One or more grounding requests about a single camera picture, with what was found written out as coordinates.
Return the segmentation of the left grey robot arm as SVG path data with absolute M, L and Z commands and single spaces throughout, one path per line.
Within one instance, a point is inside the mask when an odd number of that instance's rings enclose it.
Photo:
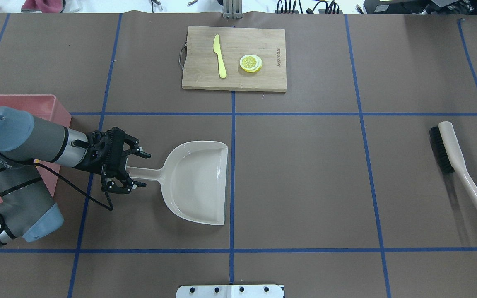
M 46 168 L 42 161 L 98 174 L 108 196 L 146 186 L 127 173 L 131 154 L 151 157 L 137 138 L 118 127 L 83 133 L 25 110 L 0 107 L 0 248 L 19 237 L 36 241 L 64 223 L 39 172 Z

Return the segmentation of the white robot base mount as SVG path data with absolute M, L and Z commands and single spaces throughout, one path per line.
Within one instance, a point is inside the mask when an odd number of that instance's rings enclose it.
M 176 291 L 176 298 L 284 298 L 283 285 L 184 285 Z

